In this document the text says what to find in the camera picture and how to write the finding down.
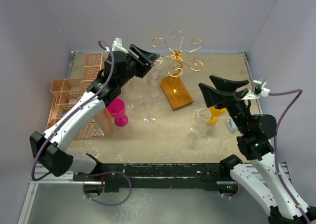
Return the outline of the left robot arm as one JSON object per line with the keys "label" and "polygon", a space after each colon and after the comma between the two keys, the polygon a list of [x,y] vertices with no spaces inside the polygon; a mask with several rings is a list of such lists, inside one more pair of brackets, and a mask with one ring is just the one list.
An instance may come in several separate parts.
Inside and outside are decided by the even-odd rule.
{"label": "left robot arm", "polygon": [[145,77],[159,58],[158,53],[147,52],[134,44],[127,51],[111,48],[104,67],[72,109],[46,131],[30,135],[35,163],[56,177],[73,171],[84,173],[90,180],[99,179],[102,169],[95,158],[88,154],[77,157],[66,151],[86,124],[120,95],[121,88],[133,77]]}

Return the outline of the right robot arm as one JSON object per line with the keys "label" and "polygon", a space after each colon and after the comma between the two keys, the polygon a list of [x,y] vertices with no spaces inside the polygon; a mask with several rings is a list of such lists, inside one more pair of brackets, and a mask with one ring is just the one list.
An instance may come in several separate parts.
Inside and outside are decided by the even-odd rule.
{"label": "right robot arm", "polygon": [[207,108],[225,108],[241,136],[237,145],[241,154],[258,171],[255,177],[235,155],[223,159],[220,176],[240,184],[263,208],[271,224],[309,224],[316,209],[298,194],[278,162],[276,139],[280,121],[272,115],[250,112],[251,101],[271,95],[266,80],[254,80],[251,90],[244,81],[231,81],[211,75],[214,86],[199,83]]}

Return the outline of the clear champagne flute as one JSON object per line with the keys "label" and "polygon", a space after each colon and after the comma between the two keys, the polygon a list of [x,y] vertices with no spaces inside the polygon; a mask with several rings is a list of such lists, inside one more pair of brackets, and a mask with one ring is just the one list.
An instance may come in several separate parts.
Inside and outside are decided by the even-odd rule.
{"label": "clear champagne flute", "polygon": [[145,114],[143,116],[143,121],[145,124],[151,125],[156,121],[156,117],[153,113],[151,113],[152,108],[154,106],[154,96],[150,93],[146,93],[142,96],[143,108],[145,110]]}

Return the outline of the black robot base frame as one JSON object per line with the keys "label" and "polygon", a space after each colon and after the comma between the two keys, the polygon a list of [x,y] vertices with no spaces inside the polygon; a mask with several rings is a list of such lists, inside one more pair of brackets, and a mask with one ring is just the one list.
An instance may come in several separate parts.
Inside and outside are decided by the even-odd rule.
{"label": "black robot base frame", "polygon": [[238,184],[219,163],[99,164],[91,175],[75,173],[74,181],[103,181],[104,192],[121,188],[202,189],[237,193]]}

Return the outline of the yellow plastic goblet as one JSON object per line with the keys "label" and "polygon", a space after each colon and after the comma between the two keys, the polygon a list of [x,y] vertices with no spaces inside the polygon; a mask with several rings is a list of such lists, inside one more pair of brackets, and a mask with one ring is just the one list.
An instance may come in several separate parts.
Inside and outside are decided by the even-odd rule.
{"label": "yellow plastic goblet", "polygon": [[218,118],[226,112],[226,108],[216,109],[214,106],[209,108],[211,117],[208,122],[209,125],[214,126],[218,123]]}

